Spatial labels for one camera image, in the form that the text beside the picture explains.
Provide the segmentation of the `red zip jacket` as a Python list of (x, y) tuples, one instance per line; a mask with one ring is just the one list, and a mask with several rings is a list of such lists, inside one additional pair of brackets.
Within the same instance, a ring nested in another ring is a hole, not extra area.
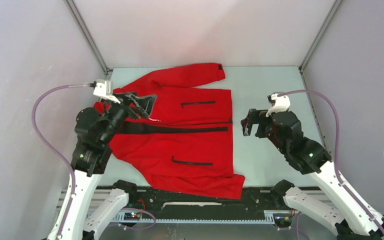
[(239, 200), (245, 177), (233, 161), (233, 102), (229, 89), (205, 88), (225, 79), (220, 63), (152, 71), (115, 94), (156, 95), (148, 119), (127, 119), (109, 146), (155, 189)]

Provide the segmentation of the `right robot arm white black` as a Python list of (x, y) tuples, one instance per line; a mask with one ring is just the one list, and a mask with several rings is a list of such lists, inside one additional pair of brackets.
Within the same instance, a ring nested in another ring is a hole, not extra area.
[(283, 179), (271, 190), (271, 204), (277, 209), (286, 206), (309, 216), (330, 230), (338, 240), (380, 240), (384, 237), (384, 214), (373, 209), (354, 188), (339, 179), (331, 155), (317, 141), (304, 136), (301, 121), (292, 111), (268, 114), (267, 110), (251, 108), (241, 120), (242, 133), (268, 139), (287, 163), (302, 175), (314, 180), (333, 205), (304, 193)]

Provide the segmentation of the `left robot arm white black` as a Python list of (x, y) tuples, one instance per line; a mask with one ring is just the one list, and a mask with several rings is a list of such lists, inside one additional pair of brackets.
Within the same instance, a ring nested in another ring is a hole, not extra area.
[(118, 180), (104, 202), (87, 216), (112, 155), (110, 141), (126, 119), (148, 119), (156, 99), (155, 94), (120, 93), (103, 102), (102, 113), (94, 107), (87, 107), (77, 114), (74, 128), (77, 143), (69, 165), (69, 189), (47, 239), (98, 240), (122, 208), (136, 206), (136, 184)]

